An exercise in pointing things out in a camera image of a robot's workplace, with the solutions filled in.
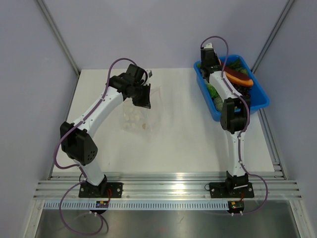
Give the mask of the clear dotted zip top bag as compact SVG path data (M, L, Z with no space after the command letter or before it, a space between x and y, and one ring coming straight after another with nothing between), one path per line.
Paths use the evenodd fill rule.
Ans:
M131 99L123 103L120 126L124 131L139 135L159 131L164 112L160 86L150 90L150 101L151 109L134 106Z

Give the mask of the orange purple papaya slice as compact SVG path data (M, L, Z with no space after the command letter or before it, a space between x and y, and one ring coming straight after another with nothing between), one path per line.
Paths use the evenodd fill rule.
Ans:
M253 80L249 76L242 72L235 71L228 66L225 66L224 68L224 75L232 84L237 84L249 88L254 85Z

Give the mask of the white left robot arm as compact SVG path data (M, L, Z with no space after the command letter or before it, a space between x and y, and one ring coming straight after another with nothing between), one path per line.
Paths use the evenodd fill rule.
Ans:
M151 76L150 70L133 63L120 75L108 76L105 90L86 112L74 122L65 121L60 126L61 149L84 176L80 182L80 197L110 194L107 177L96 161L98 148L93 138L110 113L126 99L131 99L134 106L151 108L151 85L148 83Z

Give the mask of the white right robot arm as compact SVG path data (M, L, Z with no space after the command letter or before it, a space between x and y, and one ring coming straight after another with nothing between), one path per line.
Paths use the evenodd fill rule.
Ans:
M220 125L228 141L228 169L224 182L210 182L211 198L254 197L249 187L249 176L243 165L244 136L250 122L250 100L243 97L227 79L225 65L220 62L213 47L201 47L200 71L223 101Z

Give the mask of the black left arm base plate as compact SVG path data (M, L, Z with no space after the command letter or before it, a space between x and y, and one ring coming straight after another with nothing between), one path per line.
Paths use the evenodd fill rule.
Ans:
M80 185L79 198L121 198L123 183L104 182L94 186L88 182Z

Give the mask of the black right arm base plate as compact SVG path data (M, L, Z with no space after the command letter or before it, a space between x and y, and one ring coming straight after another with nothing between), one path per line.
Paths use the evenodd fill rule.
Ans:
M208 191L211 198L254 198L254 190L252 183L248 183L246 187L227 188L225 182L207 183Z

